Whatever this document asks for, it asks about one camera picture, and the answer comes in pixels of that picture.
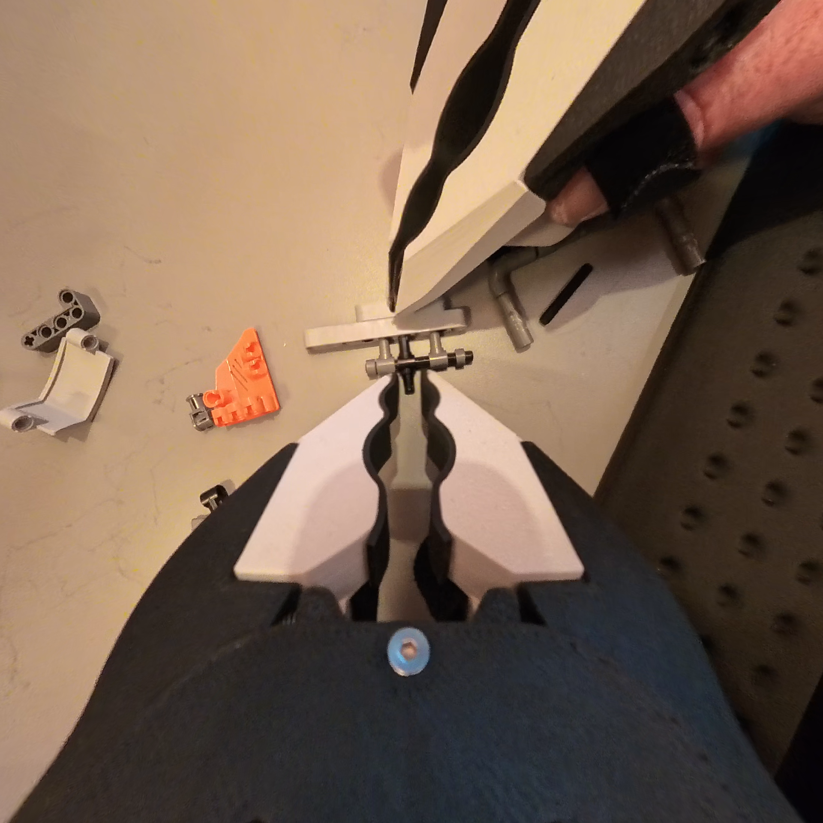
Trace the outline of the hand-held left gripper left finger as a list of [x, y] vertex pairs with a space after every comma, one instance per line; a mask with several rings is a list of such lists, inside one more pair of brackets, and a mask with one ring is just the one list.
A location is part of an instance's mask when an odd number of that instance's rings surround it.
[[296, 444], [234, 565], [247, 582], [329, 590], [353, 619], [376, 619], [389, 559], [387, 489], [397, 377], [379, 378]]

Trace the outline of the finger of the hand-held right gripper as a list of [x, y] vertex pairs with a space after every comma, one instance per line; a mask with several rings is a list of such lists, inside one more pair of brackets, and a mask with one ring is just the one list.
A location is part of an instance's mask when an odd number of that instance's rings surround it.
[[489, 127], [508, 81], [516, 46], [516, 2], [427, 2], [417, 44], [388, 252], [392, 310], [431, 302], [418, 286], [423, 250], [458, 222], [445, 207], [446, 228], [434, 224], [448, 177]]
[[516, 46], [499, 106], [468, 159], [448, 177], [424, 236], [433, 240], [434, 229], [446, 228], [445, 207], [454, 207], [459, 220], [417, 259], [430, 263], [426, 272], [417, 270], [417, 285], [431, 286], [431, 302], [543, 214], [545, 202], [527, 186], [526, 168], [642, 6], [516, 2]]

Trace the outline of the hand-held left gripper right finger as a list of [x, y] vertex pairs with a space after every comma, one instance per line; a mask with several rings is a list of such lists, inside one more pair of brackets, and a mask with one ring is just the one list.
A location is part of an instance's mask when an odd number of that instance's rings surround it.
[[581, 580], [583, 562], [526, 443], [436, 375], [421, 378], [431, 480], [421, 594], [435, 619], [465, 619], [492, 589]]

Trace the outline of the grey axle connector piece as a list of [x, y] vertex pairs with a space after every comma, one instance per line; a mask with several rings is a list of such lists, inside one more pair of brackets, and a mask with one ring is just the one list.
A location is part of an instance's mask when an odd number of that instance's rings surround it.
[[413, 395], [418, 373], [463, 369], [471, 365], [473, 351], [463, 348], [447, 351], [443, 345], [443, 335], [440, 331], [428, 333], [429, 351], [426, 355], [413, 354], [411, 335], [400, 335], [396, 339], [381, 338], [378, 341], [378, 356], [365, 361], [366, 375], [369, 379], [396, 375], [402, 382], [404, 393]]

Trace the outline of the grey holed liftarm beam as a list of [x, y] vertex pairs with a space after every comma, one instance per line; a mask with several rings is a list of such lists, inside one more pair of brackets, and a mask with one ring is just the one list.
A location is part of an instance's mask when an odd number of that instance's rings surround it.
[[389, 312], [384, 302], [377, 301], [355, 306], [355, 320], [350, 323], [306, 329], [303, 344], [310, 353], [323, 353], [374, 345], [386, 339], [396, 342], [401, 336], [417, 340], [430, 333], [463, 333], [469, 323], [468, 308], [448, 308], [442, 300], [401, 315]]

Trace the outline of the person's right hand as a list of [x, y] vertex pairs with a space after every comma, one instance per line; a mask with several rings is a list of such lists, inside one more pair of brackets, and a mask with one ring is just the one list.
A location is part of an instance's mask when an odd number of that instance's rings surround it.
[[822, 2], [783, 1], [714, 66], [654, 111], [602, 143], [605, 159], [631, 159], [633, 175], [691, 149], [703, 169], [728, 144], [780, 119], [821, 124]]

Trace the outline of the orange wedge plate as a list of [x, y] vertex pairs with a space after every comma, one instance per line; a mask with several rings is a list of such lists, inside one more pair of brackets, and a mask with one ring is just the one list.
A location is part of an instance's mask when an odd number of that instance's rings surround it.
[[216, 368], [215, 386], [203, 394], [216, 427], [229, 427], [280, 411], [258, 331], [247, 328]]

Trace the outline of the small black axle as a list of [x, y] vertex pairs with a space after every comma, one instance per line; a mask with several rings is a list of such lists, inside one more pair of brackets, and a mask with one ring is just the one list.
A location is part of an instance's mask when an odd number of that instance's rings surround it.
[[581, 285], [589, 278], [592, 271], [593, 265], [590, 262], [586, 262], [582, 264], [569, 281], [563, 285], [561, 290], [554, 296], [550, 304], [548, 304], [539, 316], [538, 322], [542, 327], [546, 327], [560, 314], [561, 310], [580, 289]]

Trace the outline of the small grey pin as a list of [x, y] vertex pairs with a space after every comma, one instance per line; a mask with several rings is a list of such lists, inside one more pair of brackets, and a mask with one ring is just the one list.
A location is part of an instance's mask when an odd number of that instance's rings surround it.
[[672, 252], [675, 270], [681, 276], [694, 275], [705, 265], [705, 257], [679, 198], [659, 199], [654, 211]]

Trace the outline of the black perforated panel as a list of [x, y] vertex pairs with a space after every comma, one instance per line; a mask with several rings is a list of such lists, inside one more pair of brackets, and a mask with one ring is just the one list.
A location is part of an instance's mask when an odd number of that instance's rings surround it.
[[821, 126], [757, 148], [598, 496], [778, 772], [821, 676]]

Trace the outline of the white curved panel piece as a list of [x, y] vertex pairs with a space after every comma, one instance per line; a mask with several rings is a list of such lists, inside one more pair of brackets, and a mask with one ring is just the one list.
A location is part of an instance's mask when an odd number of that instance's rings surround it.
[[44, 389], [34, 401], [1, 410], [1, 426], [17, 434], [37, 430], [56, 436], [91, 421], [113, 377], [117, 360], [97, 335], [74, 328], [57, 348]]

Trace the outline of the dark grey angled beam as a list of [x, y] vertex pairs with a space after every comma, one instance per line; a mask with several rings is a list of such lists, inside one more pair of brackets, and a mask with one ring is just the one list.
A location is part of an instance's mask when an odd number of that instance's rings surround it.
[[60, 310], [22, 335], [21, 346], [26, 351], [54, 353], [72, 330], [89, 331], [99, 324], [100, 313], [87, 294], [67, 287], [57, 299]]

